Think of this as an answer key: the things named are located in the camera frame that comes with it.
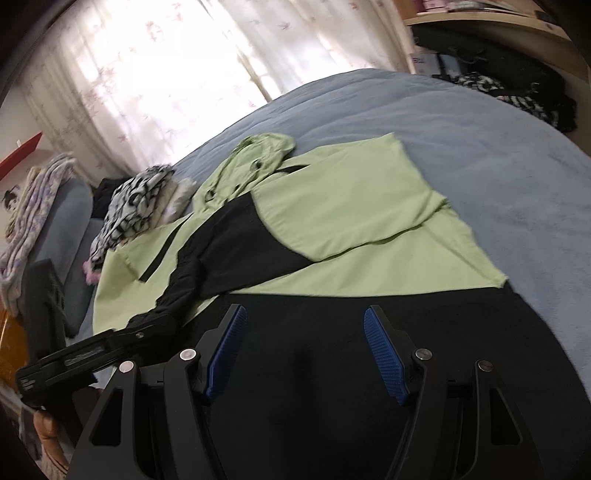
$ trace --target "orange object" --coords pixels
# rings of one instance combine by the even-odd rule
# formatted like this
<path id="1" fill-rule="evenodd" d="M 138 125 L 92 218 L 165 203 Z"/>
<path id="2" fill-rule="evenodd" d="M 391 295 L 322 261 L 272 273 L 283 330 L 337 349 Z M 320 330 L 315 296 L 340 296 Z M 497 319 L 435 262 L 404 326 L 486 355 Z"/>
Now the orange object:
<path id="1" fill-rule="evenodd" d="M 28 360 L 25 329 L 15 317 L 0 309 L 0 380 L 16 391 L 15 375 Z"/>

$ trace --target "pink fabric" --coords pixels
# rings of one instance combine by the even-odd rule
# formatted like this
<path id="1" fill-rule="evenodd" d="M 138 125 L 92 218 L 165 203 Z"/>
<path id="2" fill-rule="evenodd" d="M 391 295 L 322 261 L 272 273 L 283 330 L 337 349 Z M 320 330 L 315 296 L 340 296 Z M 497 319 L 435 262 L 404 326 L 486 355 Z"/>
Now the pink fabric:
<path id="1" fill-rule="evenodd" d="M 90 266 L 90 260 L 86 260 L 82 264 L 82 271 L 86 276 L 86 284 L 87 285 L 97 285 L 100 280 L 100 270 L 99 271 L 92 271 L 92 267 Z"/>

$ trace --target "black clamp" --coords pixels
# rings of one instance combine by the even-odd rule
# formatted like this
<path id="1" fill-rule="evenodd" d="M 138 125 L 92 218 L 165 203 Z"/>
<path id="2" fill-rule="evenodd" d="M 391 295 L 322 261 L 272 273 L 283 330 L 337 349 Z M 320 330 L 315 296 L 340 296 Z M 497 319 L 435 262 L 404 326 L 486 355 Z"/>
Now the black clamp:
<path id="1" fill-rule="evenodd" d="M 416 348 L 371 306 L 363 326 L 388 393 L 412 413 L 387 480 L 543 480 L 531 433 L 487 360 L 471 381 L 448 379 L 444 362 Z"/>
<path id="2" fill-rule="evenodd" d="M 84 427 L 68 479 L 225 479 L 203 407 L 224 390 L 245 332 L 246 311 L 233 304 L 194 349 L 165 364 L 121 363 Z"/>

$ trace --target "floral blanket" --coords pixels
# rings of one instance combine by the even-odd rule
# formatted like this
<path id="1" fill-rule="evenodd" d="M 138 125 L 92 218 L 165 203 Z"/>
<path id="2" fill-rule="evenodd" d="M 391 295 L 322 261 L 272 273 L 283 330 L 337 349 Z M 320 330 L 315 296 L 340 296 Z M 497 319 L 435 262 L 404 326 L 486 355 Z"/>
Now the floral blanket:
<path id="1" fill-rule="evenodd" d="M 0 256 L 0 298 L 4 308 L 14 316 L 18 315 L 17 299 L 21 296 L 27 258 L 45 224 L 57 189 L 71 178 L 75 163 L 76 159 L 69 153 L 55 156 L 23 194 L 10 243 Z"/>

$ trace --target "folded clothes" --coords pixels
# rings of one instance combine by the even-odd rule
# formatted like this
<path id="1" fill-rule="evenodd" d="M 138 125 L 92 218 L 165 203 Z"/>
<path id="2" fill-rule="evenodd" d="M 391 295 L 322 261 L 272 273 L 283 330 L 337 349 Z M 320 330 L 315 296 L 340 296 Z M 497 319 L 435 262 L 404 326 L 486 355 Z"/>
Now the folded clothes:
<path id="1" fill-rule="evenodd" d="M 160 190 L 158 199 L 156 200 L 156 208 L 150 217 L 150 228 L 156 228 L 160 224 L 160 219 L 164 213 L 164 209 L 168 206 L 170 199 L 177 191 L 178 183 L 174 180 L 169 180 L 166 186 Z"/>
<path id="2" fill-rule="evenodd" d="M 111 198 L 113 197 L 115 190 L 130 179 L 131 177 L 123 177 L 122 179 L 102 179 L 92 196 L 92 213 L 90 214 L 90 217 L 104 220 L 109 211 L 109 204 L 111 203 Z"/>
<path id="3" fill-rule="evenodd" d="M 14 221 L 14 232 L 0 257 L 0 297 L 13 316 L 18 315 L 22 275 L 29 253 L 45 224 L 57 189 L 71 178 L 76 159 L 69 153 L 55 156 L 27 186 Z"/>
<path id="4" fill-rule="evenodd" d="M 162 216 L 158 220 L 158 226 L 172 223 L 180 218 L 195 195 L 197 187 L 197 182 L 193 179 L 182 179 L 164 207 Z"/>
<path id="5" fill-rule="evenodd" d="M 89 259 L 84 263 L 86 282 L 98 282 L 107 250 L 122 240 L 135 237 L 150 228 L 158 195 L 172 178 L 170 165 L 150 167 L 118 187 L 105 217 L 105 224 L 90 246 Z"/>

